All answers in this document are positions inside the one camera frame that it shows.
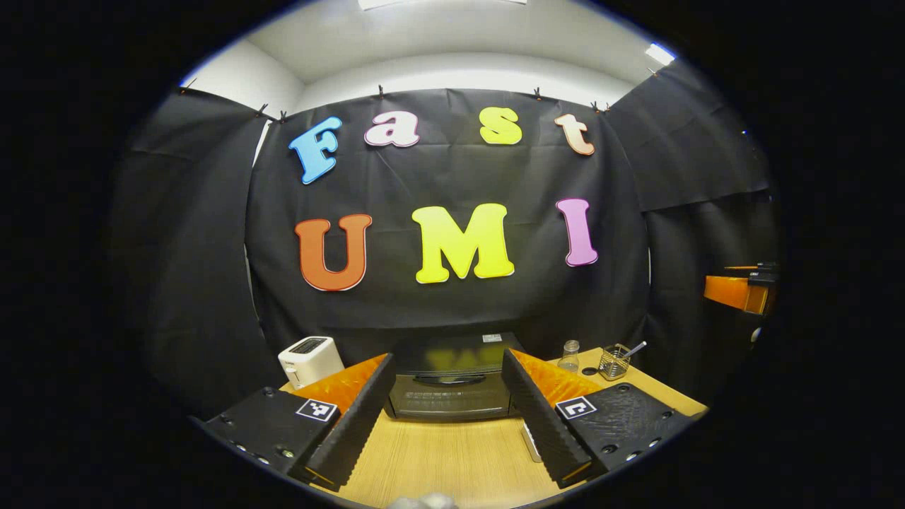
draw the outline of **glass jar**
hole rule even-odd
[[[578,373],[578,341],[569,340],[563,345],[563,356],[557,366],[566,371]]]

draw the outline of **black fabric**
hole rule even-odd
[[[775,261],[778,227],[767,191],[644,214],[651,246],[650,307],[636,355],[652,377],[712,405],[750,349],[763,317],[705,299],[707,274]]]
[[[140,343],[144,367],[200,418],[281,377],[243,253],[265,122],[255,113],[174,91],[134,133],[113,177],[107,248],[124,341]]]
[[[478,115],[489,106],[519,115],[522,140],[489,145]],[[420,141],[409,148],[371,147],[363,140],[380,112],[411,111]],[[554,123],[572,113],[588,126],[591,157],[575,153]],[[336,166],[307,186],[289,144],[330,116]],[[594,264],[570,267],[566,224],[556,203],[586,199]],[[252,173],[247,237],[255,302],[275,355],[307,335],[337,340],[348,365],[388,351],[403,337],[514,331],[526,351],[555,357],[566,340],[584,348],[638,337],[647,294],[647,244],[629,165],[603,114],[565,101],[475,90],[410,91],[308,110],[269,129]],[[464,229],[473,209],[500,203],[506,248],[515,264],[508,277],[453,274],[445,283],[419,284],[421,228],[412,212],[444,206]],[[367,273],[345,292],[309,286],[299,268],[300,221],[324,218],[328,267],[346,263],[338,220],[369,214]]]
[[[606,113],[643,211],[766,189],[767,158],[721,95],[677,60]]]

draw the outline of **table surface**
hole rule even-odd
[[[581,375],[581,369],[597,366],[602,352],[595,348],[578,354],[580,376],[603,389],[631,383],[687,416],[707,410],[632,367],[612,382],[598,374]],[[291,385],[281,390],[290,391]],[[550,480],[544,465],[531,460],[521,435],[523,422],[521,418],[412,422],[393,420],[381,411],[348,484],[338,493],[323,491],[372,507],[386,507],[400,496],[440,492],[451,496],[460,509],[497,509],[537,502],[586,482],[560,489]]]

